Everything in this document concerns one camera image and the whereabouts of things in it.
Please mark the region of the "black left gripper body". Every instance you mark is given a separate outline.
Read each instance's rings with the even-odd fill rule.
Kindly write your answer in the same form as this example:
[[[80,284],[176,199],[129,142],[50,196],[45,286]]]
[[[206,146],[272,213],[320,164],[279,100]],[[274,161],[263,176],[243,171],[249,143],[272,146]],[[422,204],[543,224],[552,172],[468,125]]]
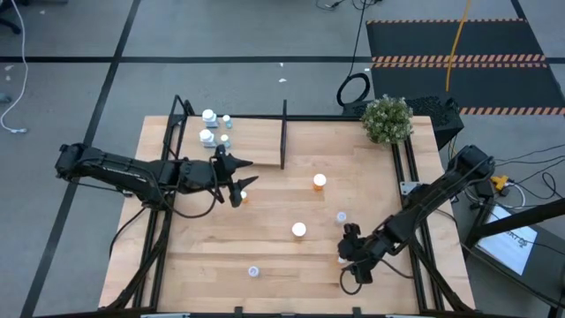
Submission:
[[[196,193],[198,191],[212,190],[218,193],[224,186],[230,191],[230,203],[233,208],[241,204],[241,189],[233,189],[231,183],[235,182],[232,175],[235,170],[225,169],[225,157],[228,153],[224,145],[215,148],[215,153],[207,162],[201,160],[184,160],[180,166],[178,191],[181,193]]]

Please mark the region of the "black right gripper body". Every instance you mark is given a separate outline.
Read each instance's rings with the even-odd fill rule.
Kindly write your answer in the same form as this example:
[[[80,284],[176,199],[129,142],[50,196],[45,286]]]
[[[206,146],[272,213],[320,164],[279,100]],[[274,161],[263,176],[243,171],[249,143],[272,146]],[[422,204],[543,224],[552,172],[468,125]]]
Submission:
[[[372,270],[384,255],[384,241],[374,234],[360,237],[360,227],[356,223],[343,226],[343,238],[338,243],[338,254],[350,261],[350,272],[358,284],[373,282]]]

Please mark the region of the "potted green plant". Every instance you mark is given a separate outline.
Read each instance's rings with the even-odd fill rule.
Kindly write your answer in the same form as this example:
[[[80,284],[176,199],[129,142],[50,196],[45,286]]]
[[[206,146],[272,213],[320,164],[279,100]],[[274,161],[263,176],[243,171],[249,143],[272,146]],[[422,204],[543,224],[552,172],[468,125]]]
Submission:
[[[404,97],[383,95],[366,106],[360,121],[373,143],[398,144],[412,135],[412,117],[412,108]]]

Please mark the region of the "white printed sheet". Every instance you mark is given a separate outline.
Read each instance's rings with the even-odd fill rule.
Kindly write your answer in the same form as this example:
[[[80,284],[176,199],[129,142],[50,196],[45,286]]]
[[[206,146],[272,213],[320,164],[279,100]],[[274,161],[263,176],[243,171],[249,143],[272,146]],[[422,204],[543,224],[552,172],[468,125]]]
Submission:
[[[524,226],[482,238],[477,246],[496,261],[521,276],[530,257],[538,233]]]

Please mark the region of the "black mesh computer case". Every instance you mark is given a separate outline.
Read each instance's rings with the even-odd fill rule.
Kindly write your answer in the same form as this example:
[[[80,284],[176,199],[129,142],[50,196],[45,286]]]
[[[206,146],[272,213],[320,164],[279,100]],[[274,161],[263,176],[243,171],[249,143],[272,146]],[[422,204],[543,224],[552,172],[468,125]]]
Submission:
[[[366,106],[374,100],[346,103],[343,105],[342,115],[358,117],[360,120]],[[414,117],[428,117],[431,120],[438,149],[443,148],[463,129],[463,122],[459,117],[460,108],[453,98],[442,100],[439,96],[425,96],[415,99],[405,98],[405,100],[412,108],[412,119]]]

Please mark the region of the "black stand beam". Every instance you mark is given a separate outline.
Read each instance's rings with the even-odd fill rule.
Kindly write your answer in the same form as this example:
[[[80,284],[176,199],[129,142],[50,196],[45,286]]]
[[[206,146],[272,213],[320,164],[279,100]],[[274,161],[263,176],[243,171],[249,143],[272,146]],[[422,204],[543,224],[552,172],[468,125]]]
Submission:
[[[539,223],[559,216],[565,216],[565,199],[516,213],[494,205],[491,200],[486,201],[463,241],[463,253],[485,261],[503,276],[546,302],[551,307],[552,314],[565,312],[565,238],[559,238],[538,226]],[[480,239],[524,226],[531,227],[538,236],[521,276],[477,246]]]

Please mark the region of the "black hazard striped floor mat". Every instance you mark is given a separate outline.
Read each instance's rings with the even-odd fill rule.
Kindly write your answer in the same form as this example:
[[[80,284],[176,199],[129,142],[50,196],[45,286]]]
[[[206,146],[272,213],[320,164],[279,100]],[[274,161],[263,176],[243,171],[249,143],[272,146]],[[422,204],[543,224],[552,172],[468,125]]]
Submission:
[[[463,115],[565,115],[526,19],[370,20],[376,96],[453,98]]]

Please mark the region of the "black office chair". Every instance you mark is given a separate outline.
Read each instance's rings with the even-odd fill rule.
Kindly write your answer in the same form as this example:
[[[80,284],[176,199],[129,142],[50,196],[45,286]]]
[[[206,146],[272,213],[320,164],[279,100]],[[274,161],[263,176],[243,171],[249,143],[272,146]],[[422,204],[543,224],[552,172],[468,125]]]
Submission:
[[[2,17],[8,10],[18,11],[19,7],[15,0],[0,0],[0,26],[9,28],[14,34],[21,34],[22,29],[14,22]]]

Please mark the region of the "wooden shelf with black frame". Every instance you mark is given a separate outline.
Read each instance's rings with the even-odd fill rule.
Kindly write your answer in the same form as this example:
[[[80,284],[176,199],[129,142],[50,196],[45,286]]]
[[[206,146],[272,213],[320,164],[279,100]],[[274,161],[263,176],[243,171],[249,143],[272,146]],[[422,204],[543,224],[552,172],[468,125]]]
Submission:
[[[233,124],[231,129],[225,127],[222,120],[224,115],[213,112],[220,125],[218,128],[206,128],[201,118],[202,112],[196,113],[189,101],[182,100],[177,95],[166,124],[162,157],[207,160],[215,153],[215,148],[222,145],[221,136],[227,134],[231,143],[231,147],[226,148],[228,153],[256,165],[284,167],[286,109],[282,110],[282,116],[277,119],[230,116]],[[208,129],[215,135],[215,148],[204,148],[200,143],[199,132],[203,129]]]

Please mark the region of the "black metal rig frame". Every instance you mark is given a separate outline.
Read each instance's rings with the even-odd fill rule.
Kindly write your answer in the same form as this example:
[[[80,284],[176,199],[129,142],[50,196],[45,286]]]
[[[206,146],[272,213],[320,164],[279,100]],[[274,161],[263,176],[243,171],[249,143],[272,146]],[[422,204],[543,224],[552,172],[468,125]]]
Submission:
[[[315,191],[319,173],[327,183]],[[238,176],[259,177],[239,208],[213,205],[207,193],[177,198],[168,249],[147,275],[143,306],[189,318],[418,311],[407,252],[378,265],[362,289],[337,260],[338,212],[368,234],[401,206],[392,151],[370,142],[359,122],[289,122],[284,167],[253,163]],[[303,238],[291,232],[298,222],[307,228]],[[258,277],[248,275],[251,266]]]

